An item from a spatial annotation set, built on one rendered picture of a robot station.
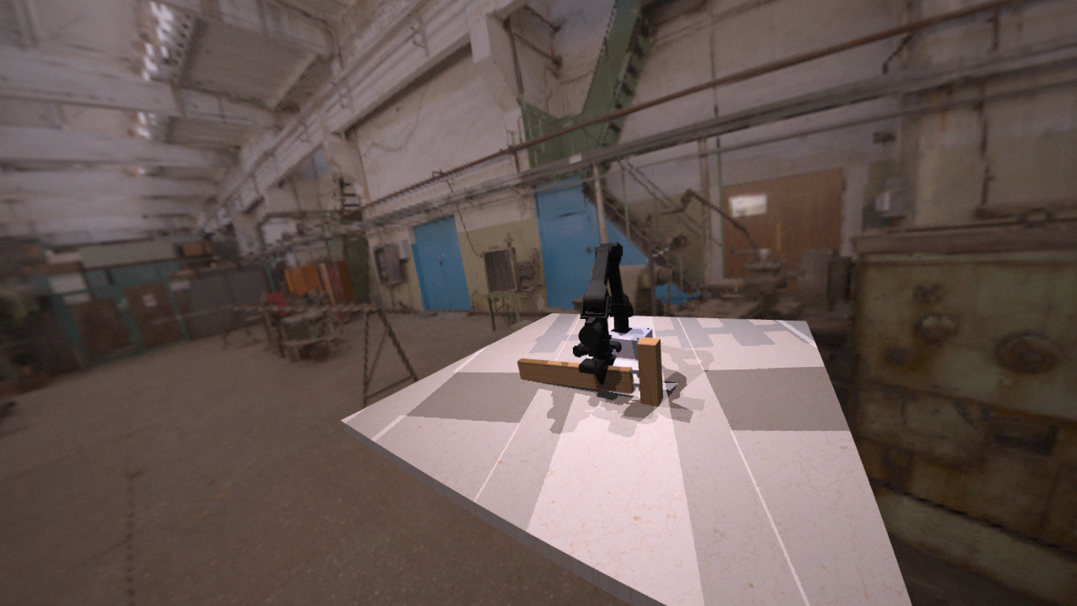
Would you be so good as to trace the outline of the brown wooden post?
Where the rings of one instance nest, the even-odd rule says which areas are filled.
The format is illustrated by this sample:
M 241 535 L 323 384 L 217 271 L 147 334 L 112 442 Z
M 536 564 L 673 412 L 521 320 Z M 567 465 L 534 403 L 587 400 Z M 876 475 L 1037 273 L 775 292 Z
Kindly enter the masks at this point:
M 642 338 L 637 350 L 641 404 L 658 407 L 663 400 L 661 339 Z

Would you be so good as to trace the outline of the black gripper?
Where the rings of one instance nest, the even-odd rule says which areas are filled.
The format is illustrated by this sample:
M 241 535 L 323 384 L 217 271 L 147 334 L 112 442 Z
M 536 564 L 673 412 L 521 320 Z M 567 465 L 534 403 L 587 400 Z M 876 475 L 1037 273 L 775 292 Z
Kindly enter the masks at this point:
M 604 335 L 602 340 L 600 340 L 595 348 L 592 348 L 593 360 L 584 360 L 581 362 L 581 374 L 596 375 L 597 382 L 603 385 L 605 376 L 607 376 L 609 365 L 614 364 L 614 360 L 617 358 L 615 354 L 611 354 L 613 349 L 616 349 L 616 353 L 623 350 L 623 344 L 612 340 L 612 335 Z

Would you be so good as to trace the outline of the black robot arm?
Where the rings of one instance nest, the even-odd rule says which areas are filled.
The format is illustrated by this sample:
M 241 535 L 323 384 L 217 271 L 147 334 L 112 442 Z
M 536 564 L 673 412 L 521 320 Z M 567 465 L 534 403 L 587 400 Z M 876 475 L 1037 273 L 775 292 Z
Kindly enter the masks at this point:
M 623 246 L 616 242 L 616 244 L 600 244 L 595 249 L 592 283 L 586 288 L 581 304 L 581 319 L 586 319 L 585 326 L 581 328 L 581 344 L 573 348 L 573 354 L 578 358 L 585 354 L 593 357 L 592 348 L 604 335 L 609 335 L 609 318 L 614 318 L 612 332 L 632 330 L 632 327 L 629 327 L 629 318 L 634 315 L 634 308 L 629 302 L 628 296 L 623 293 L 623 279 L 618 266 L 623 260 Z M 607 282 L 612 296 L 609 296 Z M 586 313 L 586 310 L 592 313 Z

